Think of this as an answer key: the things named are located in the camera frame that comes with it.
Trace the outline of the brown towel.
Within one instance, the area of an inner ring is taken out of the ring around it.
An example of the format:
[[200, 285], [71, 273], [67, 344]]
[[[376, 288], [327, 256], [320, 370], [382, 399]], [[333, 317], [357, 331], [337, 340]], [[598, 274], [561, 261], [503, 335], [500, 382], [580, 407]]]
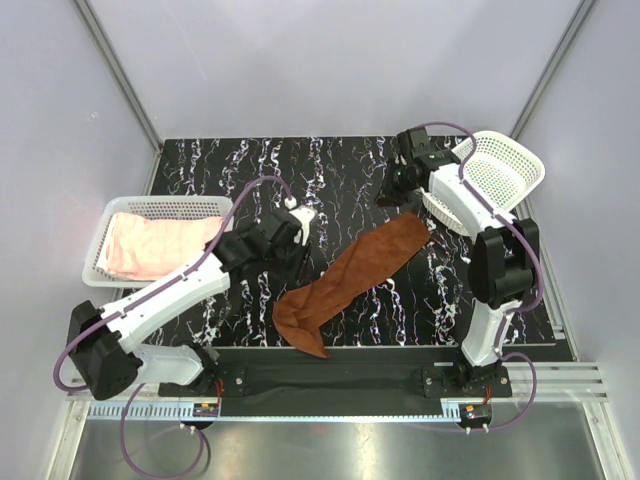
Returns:
[[273, 307], [273, 323], [292, 347], [329, 357], [320, 328], [362, 293], [391, 278], [430, 240], [414, 213], [404, 213], [362, 234], [316, 281], [285, 293]]

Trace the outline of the pink towel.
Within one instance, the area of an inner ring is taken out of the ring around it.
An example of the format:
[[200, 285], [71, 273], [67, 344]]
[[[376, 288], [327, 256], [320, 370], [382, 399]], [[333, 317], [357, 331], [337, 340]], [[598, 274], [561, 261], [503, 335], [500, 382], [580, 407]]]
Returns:
[[200, 220], [149, 220], [131, 213], [112, 217], [103, 247], [110, 275], [155, 281], [196, 256], [219, 232], [221, 216]]

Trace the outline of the white towel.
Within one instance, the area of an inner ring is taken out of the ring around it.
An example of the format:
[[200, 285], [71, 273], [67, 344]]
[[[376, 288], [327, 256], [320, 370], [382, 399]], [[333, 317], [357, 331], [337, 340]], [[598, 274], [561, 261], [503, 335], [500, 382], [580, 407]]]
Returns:
[[103, 274], [109, 275], [108, 268], [108, 259], [104, 251], [101, 251], [98, 259], [96, 260], [96, 268], [99, 269]]

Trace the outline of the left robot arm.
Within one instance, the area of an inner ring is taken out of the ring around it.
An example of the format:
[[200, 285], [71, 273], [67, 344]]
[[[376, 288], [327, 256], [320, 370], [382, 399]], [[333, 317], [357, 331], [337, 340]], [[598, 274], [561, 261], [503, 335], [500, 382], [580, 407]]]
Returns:
[[194, 260], [101, 308], [85, 301], [71, 314], [66, 358], [97, 401], [156, 384], [166, 396], [204, 396], [220, 380], [218, 355], [193, 342], [158, 346], [147, 338], [205, 299], [266, 272], [295, 278], [309, 254], [317, 213], [276, 210], [244, 228], [225, 230]]

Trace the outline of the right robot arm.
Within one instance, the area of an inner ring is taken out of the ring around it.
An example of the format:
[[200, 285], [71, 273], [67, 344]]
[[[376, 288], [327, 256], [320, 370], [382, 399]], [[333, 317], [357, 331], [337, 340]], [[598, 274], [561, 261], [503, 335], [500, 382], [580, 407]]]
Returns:
[[517, 219], [516, 207], [542, 181], [542, 161], [495, 131], [467, 133], [440, 149], [425, 125], [396, 137], [399, 152], [387, 162], [376, 203], [396, 207], [420, 193], [431, 214], [473, 242], [468, 284], [474, 307], [468, 333], [443, 379], [466, 396], [501, 379], [503, 343], [513, 316], [541, 302], [539, 228]]

